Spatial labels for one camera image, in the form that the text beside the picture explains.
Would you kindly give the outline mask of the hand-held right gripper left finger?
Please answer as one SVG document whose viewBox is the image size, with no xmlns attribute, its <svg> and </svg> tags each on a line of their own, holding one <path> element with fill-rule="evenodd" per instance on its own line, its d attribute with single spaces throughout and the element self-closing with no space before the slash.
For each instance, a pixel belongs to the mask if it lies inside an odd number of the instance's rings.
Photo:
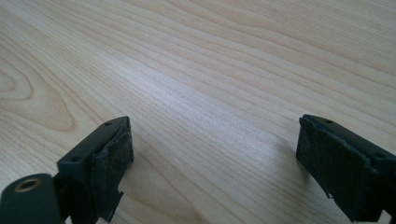
<svg viewBox="0 0 396 224">
<path fill-rule="evenodd" d="M 57 161 L 63 215 L 73 224 L 109 222 L 123 195 L 119 184 L 133 161 L 130 119 L 101 124 Z"/>
</svg>

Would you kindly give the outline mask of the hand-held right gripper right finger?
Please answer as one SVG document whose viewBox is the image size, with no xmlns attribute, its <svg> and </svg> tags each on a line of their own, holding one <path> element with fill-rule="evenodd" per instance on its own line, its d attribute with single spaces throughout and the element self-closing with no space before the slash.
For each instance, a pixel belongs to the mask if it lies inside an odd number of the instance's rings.
<svg viewBox="0 0 396 224">
<path fill-rule="evenodd" d="M 340 124 L 313 115 L 299 118 L 296 159 L 327 197 L 357 222 L 396 223 L 396 155 Z"/>
</svg>

